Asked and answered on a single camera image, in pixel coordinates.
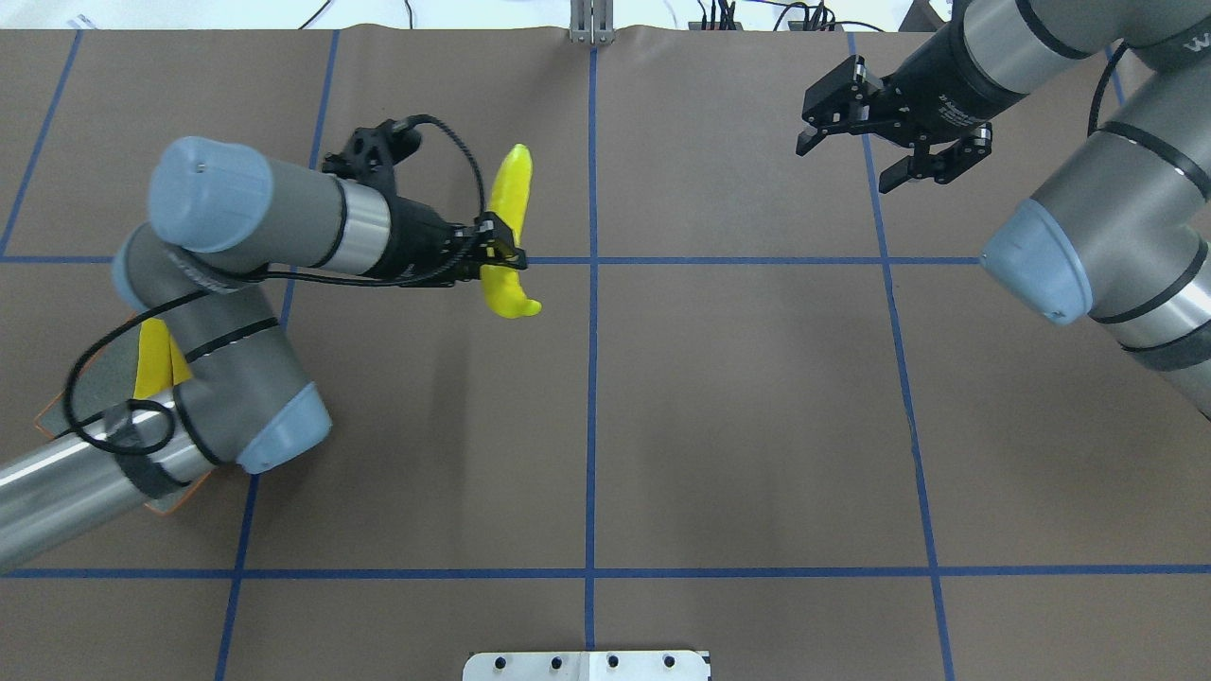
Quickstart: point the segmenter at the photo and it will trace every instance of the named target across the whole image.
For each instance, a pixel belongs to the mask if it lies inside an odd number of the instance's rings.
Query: gray metal bracket
[[[568,39],[586,47],[614,42],[614,0],[572,0]]]

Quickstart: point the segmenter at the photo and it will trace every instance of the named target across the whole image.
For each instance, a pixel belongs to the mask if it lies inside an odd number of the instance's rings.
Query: logo
[[[1204,48],[1211,47],[1211,32],[1204,33],[1203,35],[1195,35],[1194,40],[1183,42],[1182,47],[1186,47],[1190,52],[1201,52]]]

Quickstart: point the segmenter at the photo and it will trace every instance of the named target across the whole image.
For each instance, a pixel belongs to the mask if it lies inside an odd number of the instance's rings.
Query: robotic arm
[[[396,195],[394,167],[419,148],[420,124],[441,127],[471,162],[480,185],[475,225],[446,222]],[[150,222],[131,234],[113,265],[119,294],[140,314],[94,344],[71,376],[124,328],[160,316],[193,378],[84,422],[71,408],[69,380],[64,410],[73,430],[0,470],[0,572],[214,467],[239,463],[263,473],[327,436],[328,412],[256,285],[264,279],[434,287],[495,269],[498,290],[486,286],[494,310],[538,311],[516,279],[500,276],[527,267],[520,230],[487,210],[474,156],[437,119],[358,128],[322,170],[197,137],[168,147],[151,178]],[[527,165],[522,202],[528,172]],[[520,228],[524,206],[509,208]],[[270,271],[269,263],[358,279]],[[512,290],[500,291],[501,282]],[[528,304],[509,307],[518,302]]]
[[[992,153],[989,120],[1118,39],[1155,74],[1021,204],[982,264],[1057,325],[1104,325],[1211,417],[1211,264],[1187,227],[1211,199],[1211,1],[974,0],[886,78],[854,56],[808,88],[797,151],[873,132],[912,149],[880,193],[949,183]]]

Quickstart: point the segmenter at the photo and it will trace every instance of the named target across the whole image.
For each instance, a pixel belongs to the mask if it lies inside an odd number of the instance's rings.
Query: blue joint cap
[[[117,250],[117,254],[114,256],[114,262],[109,265],[109,279],[114,282],[114,288],[117,291],[117,297],[122,299],[132,310],[137,313],[145,313],[148,307],[143,304],[143,301],[134,294],[134,287],[131,286],[131,276],[126,271],[126,252],[131,248],[131,240],[134,239],[134,233],[132,231],[126,241],[122,241],[122,247]]]
[[[320,399],[315,383],[291,397],[282,411],[248,442],[235,458],[245,470],[256,475],[283,464],[315,447],[332,430],[332,418]]]
[[[985,246],[981,264],[1010,293],[1058,326],[1094,308],[1085,267],[1041,204],[1027,199]]]
[[[148,219],[160,239],[199,253],[252,235],[274,195],[269,161],[251,147],[182,137],[151,174]]]

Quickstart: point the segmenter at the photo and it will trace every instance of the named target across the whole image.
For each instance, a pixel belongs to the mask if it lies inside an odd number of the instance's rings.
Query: yellow object
[[[500,162],[497,179],[492,183],[492,198],[488,210],[500,216],[513,233],[513,244],[522,245],[522,225],[526,222],[526,206],[529,204],[530,177],[534,174],[534,161],[524,144],[513,145],[505,160]],[[483,286],[483,298],[492,311],[505,319],[534,316],[543,309],[543,303],[533,301],[522,290],[517,270],[483,265],[480,268],[480,281]]]
[[[149,319],[139,327],[139,364],[134,371],[134,399],[145,400],[190,377],[189,366],[180,354],[168,327],[157,319]]]

